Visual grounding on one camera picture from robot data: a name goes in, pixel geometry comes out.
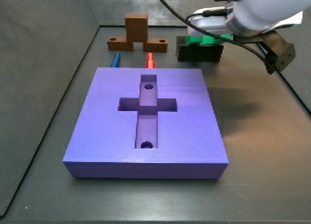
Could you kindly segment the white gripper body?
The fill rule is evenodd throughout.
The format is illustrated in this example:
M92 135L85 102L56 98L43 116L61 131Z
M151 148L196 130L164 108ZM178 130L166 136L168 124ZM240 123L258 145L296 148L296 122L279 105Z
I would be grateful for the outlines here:
M218 36L231 33L226 25L227 9L224 6L202 8L186 20L199 29Z

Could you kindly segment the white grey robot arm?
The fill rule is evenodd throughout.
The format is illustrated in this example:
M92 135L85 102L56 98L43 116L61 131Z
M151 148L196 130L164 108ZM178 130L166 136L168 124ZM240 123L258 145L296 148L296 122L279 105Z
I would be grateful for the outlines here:
M220 7L202 8L190 24L215 34L252 37L280 27L299 25L311 0L224 0Z

